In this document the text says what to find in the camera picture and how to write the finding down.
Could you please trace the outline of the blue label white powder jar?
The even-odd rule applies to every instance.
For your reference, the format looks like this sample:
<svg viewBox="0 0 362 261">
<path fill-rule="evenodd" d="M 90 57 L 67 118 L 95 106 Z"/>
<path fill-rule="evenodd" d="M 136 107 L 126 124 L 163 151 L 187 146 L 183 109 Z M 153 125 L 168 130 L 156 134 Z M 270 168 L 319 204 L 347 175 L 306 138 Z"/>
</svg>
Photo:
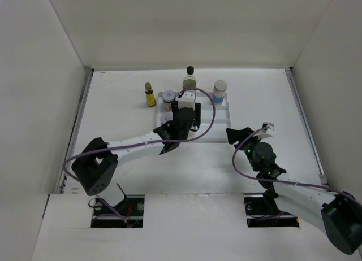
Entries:
<svg viewBox="0 0 362 261">
<path fill-rule="evenodd" d="M 215 105 L 221 105 L 226 94 L 227 83 L 224 80 L 217 80 L 213 86 L 213 102 Z"/>
</svg>

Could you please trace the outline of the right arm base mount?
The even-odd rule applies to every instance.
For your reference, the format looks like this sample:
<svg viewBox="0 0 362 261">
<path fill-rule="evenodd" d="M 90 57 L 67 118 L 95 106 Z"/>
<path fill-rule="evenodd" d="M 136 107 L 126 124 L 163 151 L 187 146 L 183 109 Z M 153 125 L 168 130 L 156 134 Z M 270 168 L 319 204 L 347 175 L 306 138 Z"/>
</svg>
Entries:
<svg viewBox="0 0 362 261">
<path fill-rule="evenodd" d="M 247 193 L 243 195 L 247 226 L 249 228 L 299 227 L 299 219 L 281 211 L 275 204 L 273 193 Z"/>
</svg>

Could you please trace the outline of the tall dark sauce bottle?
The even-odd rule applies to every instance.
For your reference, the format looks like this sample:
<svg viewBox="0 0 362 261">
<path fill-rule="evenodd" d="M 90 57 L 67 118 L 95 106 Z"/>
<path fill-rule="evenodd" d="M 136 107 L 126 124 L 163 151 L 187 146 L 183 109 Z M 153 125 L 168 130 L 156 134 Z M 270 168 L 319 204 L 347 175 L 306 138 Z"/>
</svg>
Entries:
<svg viewBox="0 0 362 261">
<path fill-rule="evenodd" d="M 188 90 L 188 89 L 194 89 L 197 87 L 197 81 L 196 78 L 194 77 L 194 67 L 193 66 L 188 66 L 186 68 L 186 77 L 183 79 L 182 81 L 182 88 L 183 90 Z"/>
</svg>

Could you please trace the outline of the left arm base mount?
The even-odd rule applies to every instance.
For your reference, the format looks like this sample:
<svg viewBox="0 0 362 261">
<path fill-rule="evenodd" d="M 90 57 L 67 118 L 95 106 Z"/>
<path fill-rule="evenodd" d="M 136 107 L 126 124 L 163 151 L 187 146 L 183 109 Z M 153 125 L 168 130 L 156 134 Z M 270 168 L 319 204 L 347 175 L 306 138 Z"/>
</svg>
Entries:
<svg viewBox="0 0 362 261">
<path fill-rule="evenodd" d="M 91 228 L 142 228 L 144 223 L 145 195 L 124 195 L 122 188 L 122 200 L 119 204 L 110 208 L 99 198 L 93 198 L 88 202 L 92 211 Z"/>
</svg>

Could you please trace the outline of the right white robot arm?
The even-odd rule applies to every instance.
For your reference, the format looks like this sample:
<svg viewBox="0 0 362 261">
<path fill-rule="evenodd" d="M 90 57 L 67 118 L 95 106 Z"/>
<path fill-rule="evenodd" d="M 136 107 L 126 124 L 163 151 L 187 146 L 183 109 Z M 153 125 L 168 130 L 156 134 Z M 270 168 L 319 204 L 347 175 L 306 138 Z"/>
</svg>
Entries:
<svg viewBox="0 0 362 261">
<path fill-rule="evenodd" d="M 273 125 L 264 123 L 252 130 L 226 129 L 227 140 L 235 151 L 243 151 L 254 172 L 253 179 L 265 189 L 262 206 L 268 213 L 287 212 L 303 219 L 327 236 L 334 247 L 351 255 L 361 247 L 361 203 L 345 191 L 307 184 L 291 178 L 276 163 L 271 137 Z"/>
</svg>

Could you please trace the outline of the red lid spice jar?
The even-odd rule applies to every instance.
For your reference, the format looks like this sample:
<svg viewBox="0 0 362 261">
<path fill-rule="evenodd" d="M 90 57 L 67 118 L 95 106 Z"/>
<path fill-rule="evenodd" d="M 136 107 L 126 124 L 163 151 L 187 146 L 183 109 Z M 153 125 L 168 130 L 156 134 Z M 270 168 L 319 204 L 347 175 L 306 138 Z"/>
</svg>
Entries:
<svg viewBox="0 0 362 261">
<path fill-rule="evenodd" d="M 166 111 L 171 111 L 172 109 L 172 101 L 175 100 L 176 93 L 172 90 L 165 90 L 162 93 L 162 101 Z"/>
<path fill-rule="evenodd" d="M 160 123 L 161 125 L 166 124 L 167 122 L 170 122 L 173 120 L 173 115 L 172 113 L 165 113 L 160 117 Z"/>
</svg>

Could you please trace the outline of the small yellow label bottle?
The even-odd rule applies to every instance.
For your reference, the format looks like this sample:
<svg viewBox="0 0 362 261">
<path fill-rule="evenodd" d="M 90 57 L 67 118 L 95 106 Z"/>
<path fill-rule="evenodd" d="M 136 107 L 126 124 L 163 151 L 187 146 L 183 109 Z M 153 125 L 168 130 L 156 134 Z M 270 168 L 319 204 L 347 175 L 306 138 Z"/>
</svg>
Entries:
<svg viewBox="0 0 362 261">
<path fill-rule="evenodd" d="M 153 93 L 152 86 L 149 82 L 145 83 L 145 95 L 147 105 L 149 107 L 154 107 L 156 105 L 156 99 Z"/>
</svg>

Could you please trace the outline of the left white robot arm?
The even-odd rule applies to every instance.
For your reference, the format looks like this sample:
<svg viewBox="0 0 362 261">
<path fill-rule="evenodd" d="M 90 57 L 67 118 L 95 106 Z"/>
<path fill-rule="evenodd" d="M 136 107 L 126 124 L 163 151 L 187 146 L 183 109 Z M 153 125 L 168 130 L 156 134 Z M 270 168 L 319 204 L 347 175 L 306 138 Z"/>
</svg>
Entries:
<svg viewBox="0 0 362 261">
<path fill-rule="evenodd" d="M 162 155 L 179 147 L 188 138 L 192 127 L 200 126 L 201 104 L 194 108 L 179 108 L 172 104 L 173 119 L 148 134 L 133 139 L 111 143 L 97 137 L 83 150 L 83 156 L 71 165 L 75 176 L 88 196 L 98 196 L 107 202 L 114 215 L 127 208 L 125 194 L 113 179 L 116 168 L 122 164 L 151 155 Z M 124 146 L 125 149 L 109 151 L 108 148 Z"/>
</svg>

